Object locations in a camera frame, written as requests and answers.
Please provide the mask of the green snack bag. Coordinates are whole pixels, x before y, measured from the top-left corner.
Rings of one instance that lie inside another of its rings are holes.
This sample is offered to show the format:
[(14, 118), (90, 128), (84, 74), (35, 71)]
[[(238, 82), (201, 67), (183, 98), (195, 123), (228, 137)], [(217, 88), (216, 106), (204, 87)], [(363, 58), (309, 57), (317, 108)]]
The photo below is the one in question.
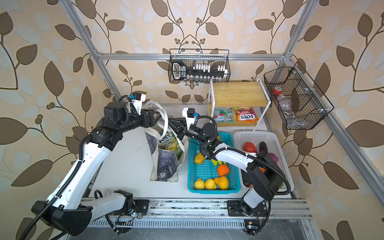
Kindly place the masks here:
[(178, 160), (180, 159), (183, 153), (178, 139), (172, 132), (167, 132), (166, 135), (159, 140), (159, 148), (162, 150), (173, 151)]

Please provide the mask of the white fabric grocery bag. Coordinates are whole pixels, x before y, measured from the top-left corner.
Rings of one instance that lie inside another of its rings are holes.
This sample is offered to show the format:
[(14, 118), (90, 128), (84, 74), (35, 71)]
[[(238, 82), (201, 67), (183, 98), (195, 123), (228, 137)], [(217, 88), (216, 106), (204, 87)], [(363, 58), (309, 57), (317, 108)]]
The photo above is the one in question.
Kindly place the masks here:
[(148, 101), (145, 103), (144, 109), (159, 112), (161, 117), (161, 120), (157, 122), (154, 127), (145, 129), (147, 142), (153, 160), (153, 168), (150, 180), (157, 182), (176, 183), (179, 180), (179, 168), (185, 161), (188, 147), (185, 146), (184, 140), (179, 140), (175, 136), (178, 139), (178, 142), (181, 145), (183, 151), (179, 160), (173, 151), (160, 149), (159, 140), (163, 138), (167, 132), (174, 133), (168, 125), (169, 116), (166, 110), (155, 101)]

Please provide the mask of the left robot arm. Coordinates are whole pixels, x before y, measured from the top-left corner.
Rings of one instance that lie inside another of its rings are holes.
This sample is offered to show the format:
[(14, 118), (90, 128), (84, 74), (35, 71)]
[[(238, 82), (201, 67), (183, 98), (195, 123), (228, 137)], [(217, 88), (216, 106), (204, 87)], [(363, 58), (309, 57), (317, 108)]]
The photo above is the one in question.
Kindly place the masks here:
[(123, 138), (123, 134), (138, 127), (150, 128), (157, 123), (155, 111), (143, 110), (144, 94), (133, 92), (104, 108), (102, 124), (86, 135), (79, 145), (79, 157), (64, 180), (45, 201), (37, 201), (32, 212), (36, 217), (26, 227), (20, 238), (25, 240), (42, 220), (59, 231), (62, 236), (77, 236), (90, 222), (114, 211), (130, 214), (136, 211), (133, 195), (116, 190), (109, 196), (83, 202), (82, 197), (97, 170)]

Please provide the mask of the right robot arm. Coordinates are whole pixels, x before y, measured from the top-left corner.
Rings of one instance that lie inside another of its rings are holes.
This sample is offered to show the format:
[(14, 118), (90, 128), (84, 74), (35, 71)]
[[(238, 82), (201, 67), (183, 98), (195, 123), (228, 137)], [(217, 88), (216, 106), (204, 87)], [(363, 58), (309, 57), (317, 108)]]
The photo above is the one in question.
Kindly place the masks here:
[(199, 151), (207, 160), (218, 160), (229, 163), (248, 174), (253, 188), (248, 190), (239, 201), (239, 208), (246, 216), (257, 212), (263, 202), (270, 202), (276, 195), (291, 193), (291, 185), (277, 163), (268, 153), (268, 149), (259, 154), (244, 152), (228, 146), (218, 140), (218, 127), (210, 116), (201, 116), (193, 108), (184, 108), (181, 118), (169, 118), (168, 127), (175, 136), (184, 137), (200, 143)]

